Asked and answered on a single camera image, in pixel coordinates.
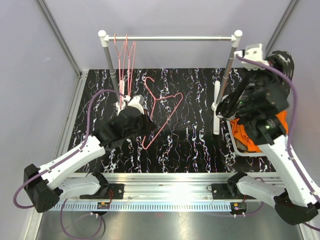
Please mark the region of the black and white trousers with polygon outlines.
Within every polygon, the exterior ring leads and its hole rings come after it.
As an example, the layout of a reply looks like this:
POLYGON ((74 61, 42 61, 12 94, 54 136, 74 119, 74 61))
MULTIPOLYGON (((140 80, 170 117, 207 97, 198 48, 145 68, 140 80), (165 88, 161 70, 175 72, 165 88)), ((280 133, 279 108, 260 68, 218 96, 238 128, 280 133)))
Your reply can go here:
POLYGON ((257 116, 274 112, 279 100, 284 103, 290 94, 290 85, 268 69, 244 70, 245 76, 235 90, 218 104, 216 115, 225 120, 243 116, 257 116))

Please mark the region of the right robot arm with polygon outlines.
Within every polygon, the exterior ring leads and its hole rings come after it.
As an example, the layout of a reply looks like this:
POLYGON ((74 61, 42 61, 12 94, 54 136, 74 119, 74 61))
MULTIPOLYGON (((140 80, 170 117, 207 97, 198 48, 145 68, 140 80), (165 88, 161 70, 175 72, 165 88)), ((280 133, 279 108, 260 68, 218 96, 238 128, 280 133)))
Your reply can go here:
POLYGON ((280 176, 284 186, 259 181, 238 172, 227 181, 232 198, 253 197, 273 207, 290 225, 313 220, 320 210, 319 187, 313 182, 291 146, 291 136, 278 114, 289 107, 286 87, 290 79, 268 63, 247 70, 236 91, 226 97, 218 113, 224 120, 236 119, 248 138, 259 147, 280 176))

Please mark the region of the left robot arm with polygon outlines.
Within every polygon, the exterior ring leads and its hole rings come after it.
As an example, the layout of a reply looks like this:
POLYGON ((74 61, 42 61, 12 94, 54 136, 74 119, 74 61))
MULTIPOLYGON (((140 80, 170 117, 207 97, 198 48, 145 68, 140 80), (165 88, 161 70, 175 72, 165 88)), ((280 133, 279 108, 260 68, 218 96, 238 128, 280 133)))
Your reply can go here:
POLYGON ((126 107, 59 158, 40 167, 28 165, 24 169, 23 184, 13 196, 14 205, 44 213, 69 198, 111 197, 110 184, 102 173, 94 171, 82 178, 69 176, 92 160, 121 147, 127 139, 144 137, 156 128, 146 110, 126 107))

